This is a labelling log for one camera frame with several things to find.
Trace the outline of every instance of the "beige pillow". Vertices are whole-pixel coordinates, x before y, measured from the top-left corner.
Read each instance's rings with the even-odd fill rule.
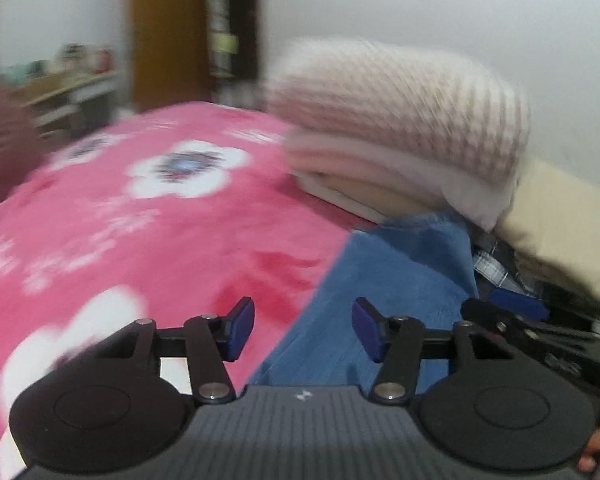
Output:
[[[267,83],[269,112],[299,126],[432,158],[492,183],[529,134],[525,97],[447,52],[357,40],[295,44]]]
[[[600,302],[600,189],[530,160],[496,233],[528,272]]]

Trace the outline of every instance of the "metal screw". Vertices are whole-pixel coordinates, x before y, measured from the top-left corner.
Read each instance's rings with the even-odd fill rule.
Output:
[[[529,339],[533,339],[534,341],[539,339],[538,334],[536,334],[533,330],[526,329],[524,333]]]
[[[404,397],[407,390],[398,383],[380,383],[374,388],[374,393],[382,399],[394,400]]]
[[[231,390],[224,383],[205,383],[198,389],[200,396],[209,400],[223,399]]]

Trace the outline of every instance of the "bed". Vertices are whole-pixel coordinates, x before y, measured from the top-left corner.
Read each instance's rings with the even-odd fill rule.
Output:
[[[237,389],[274,349],[360,225],[297,188],[285,129],[211,104],[157,110],[54,154],[0,204],[0,480],[22,468],[17,395],[135,319],[179,326],[251,296]],[[181,360],[162,375],[187,390]]]

